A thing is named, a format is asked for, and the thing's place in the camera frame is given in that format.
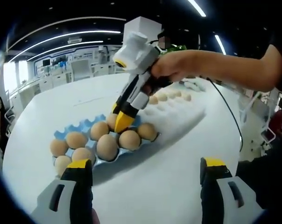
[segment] white table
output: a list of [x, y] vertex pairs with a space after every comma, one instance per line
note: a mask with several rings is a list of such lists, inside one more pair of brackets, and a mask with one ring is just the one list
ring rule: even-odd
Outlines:
[[[38, 195], [56, 175], [49, 151], [54, 131], [110, 112], [127, 78], [116, 74], [65, 84], [28, 104], [11, 133], [3, 164], [7, 186], [26, 212], [33, 211]], [[220, 158], [235, 174], [240, 149], [237, 127], [223, 99], [210, 83], [202, 82], [206, 92], [192, 95], [206, 103], [206, 116], [187, 135], [155, 154], [140, 151], [120, 158], [113, 168], [96, 170], [93, 205], [101, 223], [201, 222], [200, 158]], [[239, 120], [238, 96], [218, 87]]]

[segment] red shirt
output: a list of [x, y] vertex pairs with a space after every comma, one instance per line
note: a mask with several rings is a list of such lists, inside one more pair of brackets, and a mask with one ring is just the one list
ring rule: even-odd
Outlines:
[[[279, 136], [279, 132], [282, 131], [282, 110], [278, 110], [272, 116], [268, 127], [275, 133], [275, 135]], [[270, 140], [273, 137], [274, 137], [273, 134], [270, 131], [268, 131], [267, 138]]]

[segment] blue egg tray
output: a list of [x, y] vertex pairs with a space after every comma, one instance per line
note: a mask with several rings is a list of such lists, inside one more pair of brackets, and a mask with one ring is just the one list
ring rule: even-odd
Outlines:
[[[123, 155], [125, 153], [133, 153], [133, 151], [130, 151], [130, 150], [125, 149], [125, 148], [121, 148], [118, 145], [119, 152], [118, 152], [117, 156], [115, 157], [115, 159], [113, 161], [105, 161], [105, 160], [102, 160], [102, 159], [100, 159], [98, 157], [98, 155], [96, 153], [97, 141], [91, 140], [91, 138], [90, 138], [90, 129], [91, 129], [91, 127], [95, 123], [97, 123], [99, 121], [105, 121], [105, 120], [106, 120], [106, 116], [104, 114], [101, 114], [101, 115], [95, 117], [94, 121], [90, 121], [88, 119], [84, 119], [84, 120], [79, 122], [79, 126], [69, 125], [69, 126], [64, 128], [64, 132], [55, 131], [54, 136], [55, 136], [56, 139], [65, 140], [66, 135], [69, 132], [80, 132], [83, 135], [85, 135], [88, 138], [88, 142], [86, 143], [85, 148], [91, 150], [95, 154], [95, 157], [96, 157], [96, 161], [95, 161], [95, 163], [93, 165], [93, 168], [98, 166], [98, 165], [100, 165], [100, 164], [102, 164], [102, 163], [112, 163], [112, 162], [115, 162], [119, 158], [119, 156], [121, 156], [121, 155]], [[134, 130], [141, 123], [142, 123], [142, 121], [141, 121], [140, 116], [137, 116], [135, 121], [134, 121], [134, 123], [128, 129]], [[118, 143], [119, 134], [115, 133], [115, 132], [112, 132], [112, 131], [110, 131], [109, 134], [112, 135], [113, 137], [115, 137], [116, 140], [117, 140], [117, 143]], [[141, 148], [145, 144], [150, 144], [150, 143], [153, 143], [153, 142], [151, 142], [149, 140], [141, 139], [141, 144], [140, 144], [139, 148]], [[75, 151], [75, 149], [69, 148], [67, 150], [67, 152], [65, 153], [65, 155], [71, 158], [74, 151]], [[56, 160], [56, 157], [53, 156], [53, 163], [55, 163], [55, 160]]]

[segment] egg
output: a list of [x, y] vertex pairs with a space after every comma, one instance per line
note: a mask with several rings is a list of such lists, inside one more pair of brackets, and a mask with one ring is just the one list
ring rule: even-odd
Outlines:
[[80, 132], [70, 132], [66, 135], [66, 143], [71, 148], [76, 149], [85, 147], [87, 142], [87, 137]]
[[159, 101], [167, 101], [168, 99], [168, 97], [164, 93], [158, 93], [156, 97], [158, 98]]
[[148, 101], [149, 104], [153, 104], [153, 105], [156, 105], [159, 103], [159, 100], [156, 96], [151, 96], [149, 97], [149, 101]]
[[153, 124], [143, 123], [137, 129], [138, 135], [146, 140], [154, 141], [158, 135]]
[[95, 123], [90, 129], [92, 140], [98, 141], [104, 134], [109, 134], [108, 124], [104, 121]]
[[118, 153], [116, 139], [109, 134], [103, 135], [96, 145], [96, 153], [102, 160], [114, 160]]
[[111, 113], [107, 118], [106, 118], [106, 122], [109, 126], [109, 129], [111, 131], [115, 130], [115, 123], [116, 123], [116, 118], [117, 118], [117, 114], [115, 113]]
[[59, 176], [62, 176], [67, 166], [70, 165], [71, 159], [66, 155], [61, 155], [55, 160], [55, 170]]
[[183, 99], [186, 100], [186, 101], [191, 101], [192, 97], [191, 97], [190, 94], [183, 94]]
[[60, 155], [65, 155], [68, 149], [68, 145], [64, 140], [54, 139], [52, 140], [49, 148], [53, 156], [58, 157]]
[[90, 159], [92, 165], [94, 165], [95, 155], [92, 151], [88, 150], [87, 148], [77, 148], [71, 156], [72, 161], [79, 161], [85, 159]]
[[176, 97], [181, 97], [182, 96], [182, 92], [180, 92], [179, 90], [175, 90], [174, 94]]
[[139, 148], [140, 144], [141, 138], [133, 130], [125, 131], [119, 137], [119, 145], [122, 148], [134, 151]]
[[168, 96], [170, 99], [174, 99], [174, 98], [176, 97], [175, 92], [173, 92], [173, 91], [167, 92], [167, 96]]

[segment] black cable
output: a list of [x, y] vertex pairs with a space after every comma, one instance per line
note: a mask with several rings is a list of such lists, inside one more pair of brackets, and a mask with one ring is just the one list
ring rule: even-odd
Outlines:
[[224, 100], [226, 106], [228, 107], [228, 109], [229, 109], [229, 111], [230, 111], [230, 113], [231, 113], [231, 115], [232, 115], [232, 117], [233, 117], [233, 119], [234, 119], [234, 122], [235, 122], [235, 124], [236, 124], [236, 127], [238, 128], [238, 131], [239, 131], [239, 133], [240, 133], [240, 138], [241, 138], [240, 152], [241, 152], [242, 149], [243, 149], [244, 142], [243, 142], [243, 136], [242, 136], [242, 133], [241, 133], [241, 131], [240, 131], [240, 127], [239, 127], [239, 125], [238, 125], [238, 122], [236, 121], [236, 118], [235, 118], [235, 116], [234, 116], [232, 110], [230, 109], [230, 106], [228, 105], [227, 101], [225, 100], [225, 98], [224, 98], [224, 96], [222, 95], [222, 93], [220, 92], [220, 90], [216, 87], [216, 85], [212, 82], [212, 80], [210, 80], [209, 78], [207, 78], [207, 80], [211, 82], [211, 84], [216, 88], [216, 90], [218, 91], [218, 93], [221, 95], [221, 97], [223, 98], [223, 100]]

